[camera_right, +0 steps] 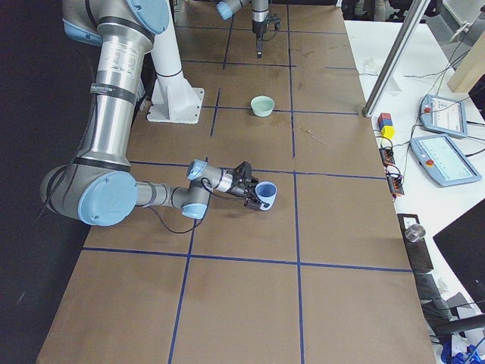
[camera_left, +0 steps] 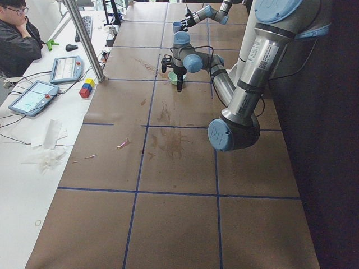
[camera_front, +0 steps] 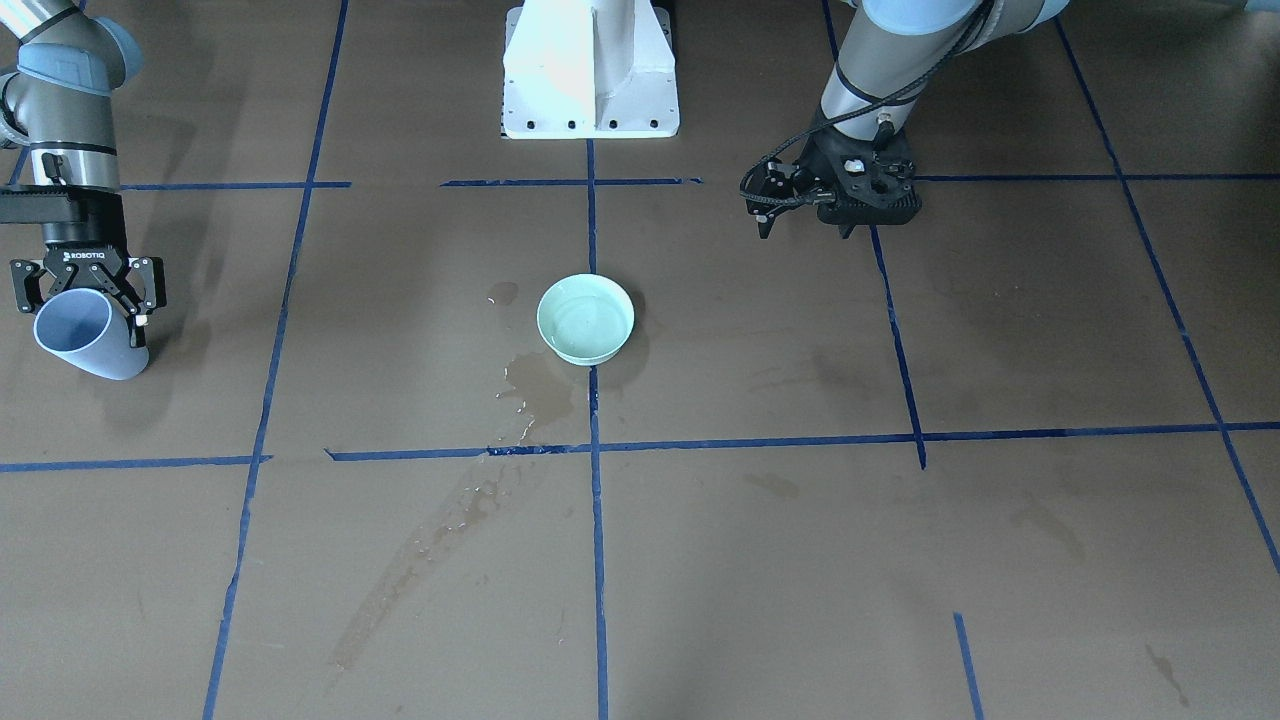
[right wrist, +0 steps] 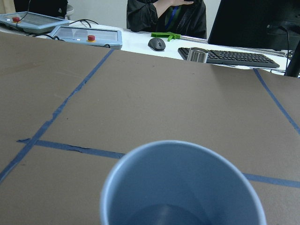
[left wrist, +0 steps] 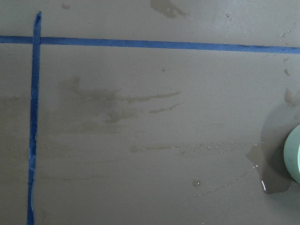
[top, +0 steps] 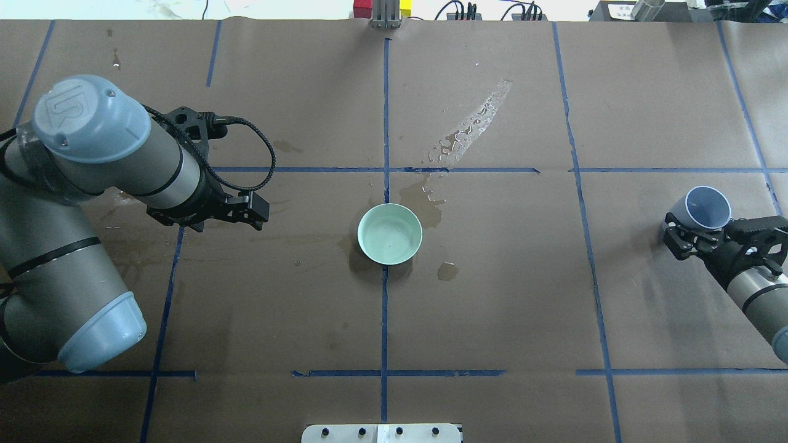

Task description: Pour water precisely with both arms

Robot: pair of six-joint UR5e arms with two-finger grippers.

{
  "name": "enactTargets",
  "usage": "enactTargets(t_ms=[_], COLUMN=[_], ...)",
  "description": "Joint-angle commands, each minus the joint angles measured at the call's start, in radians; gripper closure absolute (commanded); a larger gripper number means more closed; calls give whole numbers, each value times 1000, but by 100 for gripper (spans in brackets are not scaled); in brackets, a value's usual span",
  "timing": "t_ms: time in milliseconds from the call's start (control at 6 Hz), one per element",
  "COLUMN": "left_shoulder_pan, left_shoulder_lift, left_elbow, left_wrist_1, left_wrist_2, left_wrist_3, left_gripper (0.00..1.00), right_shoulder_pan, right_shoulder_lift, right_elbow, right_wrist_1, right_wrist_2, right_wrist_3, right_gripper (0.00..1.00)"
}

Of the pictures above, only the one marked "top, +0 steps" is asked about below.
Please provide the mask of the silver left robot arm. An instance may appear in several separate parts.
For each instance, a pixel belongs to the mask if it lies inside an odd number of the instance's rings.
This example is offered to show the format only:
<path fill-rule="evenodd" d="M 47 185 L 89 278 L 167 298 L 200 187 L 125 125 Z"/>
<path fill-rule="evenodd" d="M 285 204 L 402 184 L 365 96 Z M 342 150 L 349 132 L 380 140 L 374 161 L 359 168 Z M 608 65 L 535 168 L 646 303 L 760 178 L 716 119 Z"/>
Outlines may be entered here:
<path fill-rule="evenodd" d="M 258 185 L 231 184 L 208 162 L 209 141 L 231 124 L 251 129 L 270 153 Z M 51 362 L 84 373 L 147 334 L 85 202 L 115 188 L 162 225 L 200 232 L 220 220 L 261 230 L 270 205 L 258 190 L 275 167 L 272 143 L 247 119 L 160 113 L 90 74 L 54 84 L 30 121 L 2 134 L 2 383 Z"/>

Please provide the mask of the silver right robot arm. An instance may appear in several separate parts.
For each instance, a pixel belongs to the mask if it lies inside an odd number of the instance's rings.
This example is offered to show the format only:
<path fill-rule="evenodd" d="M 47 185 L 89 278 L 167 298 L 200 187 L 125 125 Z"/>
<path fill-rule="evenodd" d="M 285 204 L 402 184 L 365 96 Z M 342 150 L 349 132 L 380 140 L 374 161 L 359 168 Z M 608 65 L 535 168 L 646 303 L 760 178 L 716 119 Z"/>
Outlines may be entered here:
<path fill-rule="evenodd" d="M 703 231 L 668 212 L 664 225 L 662 241 L 673 257 L 698 257 L 774 355 L 786 362 L 786 218 L 730 219 L 721 229 Z"/>

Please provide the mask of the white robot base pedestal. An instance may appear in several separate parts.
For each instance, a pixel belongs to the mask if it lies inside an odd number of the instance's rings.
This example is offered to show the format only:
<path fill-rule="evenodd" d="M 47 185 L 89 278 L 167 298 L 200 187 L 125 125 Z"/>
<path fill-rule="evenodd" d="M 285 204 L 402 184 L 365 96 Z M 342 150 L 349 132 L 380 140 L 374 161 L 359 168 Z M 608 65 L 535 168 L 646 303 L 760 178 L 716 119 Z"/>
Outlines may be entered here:
<path fill-rule="evenodd" d="M 324 424 L 307 426 L 301 442 L 464 442 L 452 423 Z"/>

